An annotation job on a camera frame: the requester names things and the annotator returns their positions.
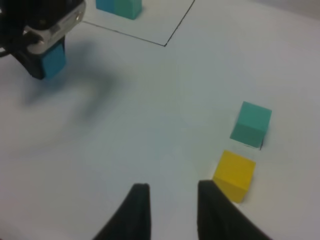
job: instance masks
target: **block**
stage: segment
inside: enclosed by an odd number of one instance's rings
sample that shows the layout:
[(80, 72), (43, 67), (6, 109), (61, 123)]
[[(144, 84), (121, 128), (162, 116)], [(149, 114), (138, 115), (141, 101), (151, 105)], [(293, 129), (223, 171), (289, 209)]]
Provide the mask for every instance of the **block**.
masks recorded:
[(45, 81), (50, 80), (58, 74), (66, 65), (66, 55), (61, 44), (52, 48), (42, 57), (42, 67), (44, 70)]
[(96, 0), (95, 6), (99, 10), (112, 14), (115, 13), (115, 0)]
[(241, 203), (249, 191), (256, 163), (225, 150), (214, 173), (213, 181), (235, 203)]
[(134, 20), (142, 11), (142, 0), (114, 0), (114, 13)]
[(271, 113), (267, 108), (244, 101), (230, 138), (255, 148), (261, 147)]

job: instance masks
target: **yellow cube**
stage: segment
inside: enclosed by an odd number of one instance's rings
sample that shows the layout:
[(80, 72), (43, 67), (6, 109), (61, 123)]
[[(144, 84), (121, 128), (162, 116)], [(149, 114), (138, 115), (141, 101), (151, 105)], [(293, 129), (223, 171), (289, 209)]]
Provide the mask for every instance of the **yellow cube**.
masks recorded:
[(222, 154), (213, 181), (235, 203), (241, 203), (249, 190), (256, 163), (225, 150)]

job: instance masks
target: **silver metal part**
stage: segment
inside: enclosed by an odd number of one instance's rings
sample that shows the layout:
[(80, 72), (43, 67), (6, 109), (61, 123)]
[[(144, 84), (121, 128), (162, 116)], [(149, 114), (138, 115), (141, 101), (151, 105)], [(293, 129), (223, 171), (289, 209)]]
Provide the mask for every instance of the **silver metal part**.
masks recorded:
[(29, 45), (27, 47), (28, 51), (32, 54), (43, 54), (82, 21), (85, 11), (86, 2), (83, 1), (83, 3), (77, 6), (50, 29), (36, 30), (26, 26), (24, 28), (24, 34), (33, 32), (41, 38), (38, 43)]

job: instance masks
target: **black line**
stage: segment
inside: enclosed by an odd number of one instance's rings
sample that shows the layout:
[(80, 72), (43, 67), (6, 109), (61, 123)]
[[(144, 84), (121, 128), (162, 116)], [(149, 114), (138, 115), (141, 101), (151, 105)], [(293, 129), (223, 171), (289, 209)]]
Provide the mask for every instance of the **black line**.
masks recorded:
[(174, 32), (172, 33), (172, 35), (170, 36), (169, 40), (166, 42), (166, 44), (164, 45), (164, 47), (166, 47), (169, 43), (169, 41), (172, 39), (172, 37), (174, 36), (175, 32), (178, 30), (178, 28), (180, 27), (182, 21), (185, 19), (185, 17), (187, 16), (187, 14), (189, 13), (190, 9), (192, 8), (192, 6), (194, 5), (196, 0), (193, 0), (193, 2), (191, 3), (189, 9), (186, 11), (185, 15), (183, 16), (183, 18), (181, 19), (181, 21), (179, 22), (178, 26), (176, 26)]
[(89, 21), (82, 21), (82, 23), (84, 24), (89, 24), (89, 25), (92, 25), (92, 26), (95, 26), (97, 28), (101, 28), (101, 29), (105, 29), (105, 30), (109, 30), (109, 31), (112, 31), (112, 32), (115, 32), (115, 33), (118, 33), (118, 34), (122, 34), (122, 35), (126, 35), (128, 37), (132, 37), (132, 38), (135, 38), (135, 39), (139, 39), (139, 40), (142, 40), (142, 41), (145, 41), (145, 42), (148, 42), (148, 43), (152, 43), (152, 44), (156, 44), (156, 45), (159, 45), (161, 47), (166, 47), (169, 43), (169, 41), (172, 39), (172, 37), (174, 36), (174, 34), (176, 33), (176, 31), (178, 30), (178, 28), (180, 27), (181, 23), (183, 22), (183, 20), (185, 19), (185, 17), (187, 16), (187, 14), (189, 13), (190, 9), (192, 8), (192, 6), (194, 5), (196, 0), (193, 0), (193, 2), (191, 3), (190, 7), (188, 8), (188, 10), (186, 11), (186, 13), (184, 14), (183, 18), (181, 19), (181, 21), (179, 22), (178, 26), (176, 26), (175, 30), (173, 31), (173, 33), (171, 34), (169, 40), (166, 42), (165, 45), (162, 45), (160, 43), (157, 43), (157, 42), (154, 42), (154, 41), (150, 41), (150, 40), (147, 40), (147, 39), (143, 39), (141, 37), (137, 37), (137, 36), (133, 36), (133, 35), (130, 35), (130, 34), (127, 34), (127, 33), (124, 33), (124, 32), (121, 32), (121, 31), (117, 31), (117, 30), (114, 30), (114, 29), (111, 29), (111, 28), (107, 28), (107, 27), (104, 27), (104, 26), (100, 26), (100, 25), (97, 25), (95, 23), (92, 23), (92, 22), (89, 22)]
[(156, 45), (159, 45), (159, 46), (161, 46), (161, 47), (165, 47), (165, 45), (162, 45), (162, 44), (160, 44), (160, 43), (157, 43), (157, 42), (154, 42), (154, 41), (149, 41), (149, 40), (147, 40), (147, 39), (143, 39), (143, 38), (140, 38), (140, 37), (137, 37), (137, 36), (133, 36), (133, 35), (130, 35), (130, 34), (121, 32), (121, 31), (117, 31), (117, 30), (114, 30), (114, 29), (111, 29), (111, 28), (107, 28), (107, 27), (104, 27), (104, 26), (100, 26), (100, 25), (97, 25), (97, 24), (94, 24), (94, 23), (91, 23), (91, 22), (88, 22), (88, 21), (82, 21), (82, 23), (84, 23), (84, 24), (89, 24), (89, 25), (95, 26), (95, 27), (97, 27), (97, 28), (109, 30), (109, 31), (112, 31), (112, 32), (115, 32), (115, 33), (118, 33), (118, 34), (123, 34), (123, 35), (129, 36), (129, 37), (132, 37), (132, 38), (135, 38), (135, 39), (139, 39), (139, 40), (142, 40), (142, 41), (145, 41), (145, 42), (149, 42), (149, 43), (152, 43), (152, 44), (156, 44)]

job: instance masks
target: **white table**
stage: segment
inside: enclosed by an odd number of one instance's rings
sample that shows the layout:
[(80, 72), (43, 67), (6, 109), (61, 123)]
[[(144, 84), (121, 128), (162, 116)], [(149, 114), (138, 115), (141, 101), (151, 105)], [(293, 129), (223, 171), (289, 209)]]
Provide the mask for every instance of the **white table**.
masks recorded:
[(90, 240), (134, 183), (149, 183), (152, 239), (197, 239), (197, 183), (223, 150), (247, 151), (229, 136), (248, 101), (273, 112), (239, 208), (274, 239), (318, 239), (312, 17), (261, 1), (196, 0), (167, 47), (82, 23), (67, 37), (66, 84), (52, 91), (1, 59), (1, 238)]

